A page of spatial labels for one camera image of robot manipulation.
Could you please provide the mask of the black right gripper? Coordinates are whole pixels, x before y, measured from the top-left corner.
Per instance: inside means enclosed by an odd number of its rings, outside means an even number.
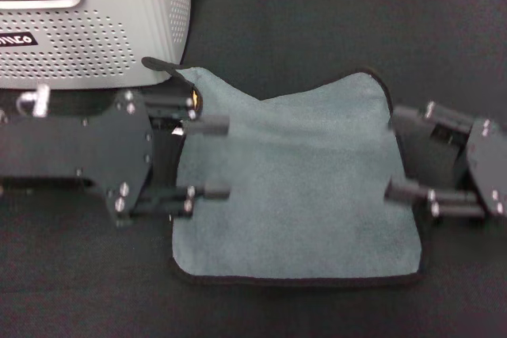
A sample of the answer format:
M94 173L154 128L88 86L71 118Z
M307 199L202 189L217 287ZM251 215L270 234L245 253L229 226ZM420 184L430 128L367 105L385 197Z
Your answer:
M397 105L390 127L430 129L430 136L459 147L453 165L456 187L437 189L413 180L390 179L384 199L423 204L434 218L506 217L506 133L492 120L445 108L430 101L424 108Z

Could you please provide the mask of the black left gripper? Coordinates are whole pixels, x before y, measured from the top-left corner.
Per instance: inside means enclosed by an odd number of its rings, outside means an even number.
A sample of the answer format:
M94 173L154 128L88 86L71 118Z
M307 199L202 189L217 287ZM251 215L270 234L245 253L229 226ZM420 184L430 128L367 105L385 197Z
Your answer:
M94 115L52 116L50 92L21 93L1 118L1 189L49 183L91 184L119 225L135 216L154 163L154 132L139 125L141 92L116 93Z

